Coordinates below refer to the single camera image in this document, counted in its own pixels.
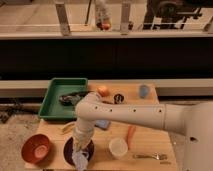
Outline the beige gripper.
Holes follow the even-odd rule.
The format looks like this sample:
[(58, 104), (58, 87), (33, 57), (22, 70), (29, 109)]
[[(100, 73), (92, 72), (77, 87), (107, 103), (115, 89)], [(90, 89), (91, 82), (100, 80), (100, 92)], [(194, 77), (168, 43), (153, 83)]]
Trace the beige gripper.
[(93, 136), (92, 133), (74, 132), (73, 133), (73, 149), (76, 152), (85, 149), (87, 145), (90, 143), (92, 136)]

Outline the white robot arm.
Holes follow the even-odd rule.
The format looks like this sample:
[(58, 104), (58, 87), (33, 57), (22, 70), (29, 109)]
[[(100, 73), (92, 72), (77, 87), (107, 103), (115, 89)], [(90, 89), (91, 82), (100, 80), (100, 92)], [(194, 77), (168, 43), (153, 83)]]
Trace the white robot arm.
[(196, 105), (103, 103), (91, 92), (75, 107), (75, 151), (84, 149), (94, 134), (96, 120), (110, 120), (171, 131), (186, 136), (183, 171), (213, 171), (213, 102)]

